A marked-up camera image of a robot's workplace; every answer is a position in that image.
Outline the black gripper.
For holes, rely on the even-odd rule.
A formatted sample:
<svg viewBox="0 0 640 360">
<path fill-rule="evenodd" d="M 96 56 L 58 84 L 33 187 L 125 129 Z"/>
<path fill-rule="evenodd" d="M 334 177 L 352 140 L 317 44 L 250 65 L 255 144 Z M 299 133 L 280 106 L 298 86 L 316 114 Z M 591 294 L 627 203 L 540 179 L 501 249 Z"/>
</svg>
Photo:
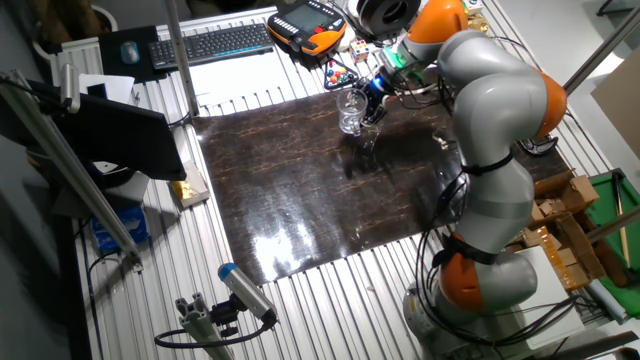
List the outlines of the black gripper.
<svg viewBox="0 0 640 360">
<path fill-rule="evenodd" d="M 379 123 L 387 114 L 386 101 L 388 95 L 395 93 L 395 88 L 391 82 L 391 75 L 388 72 L 377 72 L 371 78 L 362 79 L 362 92 L 367 99 L 367 109 L 362 126 L 370 126 L 372 117 L 374 123 Z"/>
</svg>

